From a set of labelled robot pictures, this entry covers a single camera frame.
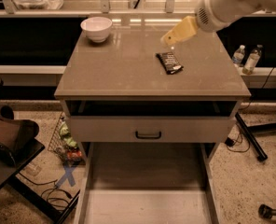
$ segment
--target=beige tabletop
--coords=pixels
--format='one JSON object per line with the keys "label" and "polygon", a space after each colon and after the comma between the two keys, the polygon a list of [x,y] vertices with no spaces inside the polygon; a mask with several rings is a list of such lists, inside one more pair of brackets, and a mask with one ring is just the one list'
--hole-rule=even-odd
{"label": "beige tabletop", "polygon": [[172,52],[184,69],[167,75],[156,53],[171,51],[159,40],[177,20],[123,14],[115,15],[113,22],[111,35],[101,44],[81,34],[55,92],[58,99],[235,100],[250,96],[216,33],[199,30],[177,44]]}

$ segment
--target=open drawer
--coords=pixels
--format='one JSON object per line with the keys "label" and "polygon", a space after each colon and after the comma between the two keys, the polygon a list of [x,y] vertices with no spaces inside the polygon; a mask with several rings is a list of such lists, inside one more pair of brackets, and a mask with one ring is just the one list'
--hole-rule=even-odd
{"label": "open drawer", "polygon": [[91,143],[75,224],[219,223],[202,144]]}
{"label": "open drawer", "polygon": [[224,117],[71,117],[78,142],[224,142],[235,119]]}

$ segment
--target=stand leg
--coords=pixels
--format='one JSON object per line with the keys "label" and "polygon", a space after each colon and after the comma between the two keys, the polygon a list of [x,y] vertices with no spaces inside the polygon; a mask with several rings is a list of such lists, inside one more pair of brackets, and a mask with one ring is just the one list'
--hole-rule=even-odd
{"label": "stand leg", "polygon": [[57,220],[61,212],[55,209],[50,203],[37,195],[34,191],[23,184],[16,176],[11,177],[8,184],[26,198],[30,203],[35,205],[41,212],[48,216],[51,220]]}
{"label": "stand leg", "polygon": [[249,129],[252,133],[276,132],[276,123],[254,125]]}
{"label": "stand leg", "polygon": [[258,153],[258,160],[259,161],[265,161],[268,158],[268,155],[264,152],[262,147],[258,144],[256,141],[255,137],[252,135],[250,132],[249,128],[247,125],[243,122],[242,117],[240,116],[239,113],[235,115],[237,121],[239,122],[239,125],[243,131],[243,134],[247,137],[249,140],[250,144],[255,148],[256,152]]}
{"label": "stand leg", "polygon": [[258,213],[261,217],[266,219],[271,219],[273,216],[276,216],[276,210],[271,209],[269,206],[266,206],[264,204],[260,205]]}

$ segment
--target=drawer handle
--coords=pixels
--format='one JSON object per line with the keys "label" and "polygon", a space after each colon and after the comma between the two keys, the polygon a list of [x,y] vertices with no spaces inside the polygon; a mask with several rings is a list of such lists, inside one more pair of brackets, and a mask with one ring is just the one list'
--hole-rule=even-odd
{"label": "drawer handle", "polygon": [[157,136],[154,136],[153,134],[139,134],[138,131],[136,131],[135,135],[138,139],[160,139],[162,132],[159,132]]}

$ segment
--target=metal stand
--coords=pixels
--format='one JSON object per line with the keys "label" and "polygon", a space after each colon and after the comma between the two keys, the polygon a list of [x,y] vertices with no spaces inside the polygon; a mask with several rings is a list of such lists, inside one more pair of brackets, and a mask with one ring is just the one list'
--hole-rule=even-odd
{"label": "metal stand", "polygon": [[241,130],[243,134],[246,136],[250,144],[255,148],[257,154],[258,154],[258,160],[259,161],[265,161],[268,158],[268,155],[264,152],[262,147],[258,144],[255,137],[253,136],[252,132],[250,131],[249,127],[244,123],[242,120],[242,117],[239,113],[236,113],[235,118],[239,122],[239,126],[241,127]]}
{"label": "metal stand", "polygon": [[41,212],[48,216],[56,224],[61,224],[69,216],[69,214],[76,207],[79,192],[69,202],[63,211],[58,211],[50,203],[46,202],[43,198],[32,191],[28,186],[22,183],[16,176],[13,176],[8,181],[8,184],[26,198],[30,203],[36,206]]}
{"label": "metal stand", "polygon": [[252,133],[276,132],[276,123],[261,124],[249,127]]}
{"label": "metal stand", "polygon": [[276,210],[264,204],[260,205],[258,213],[261,217],[266,219],[271,219],[273,216],[276,216]]}

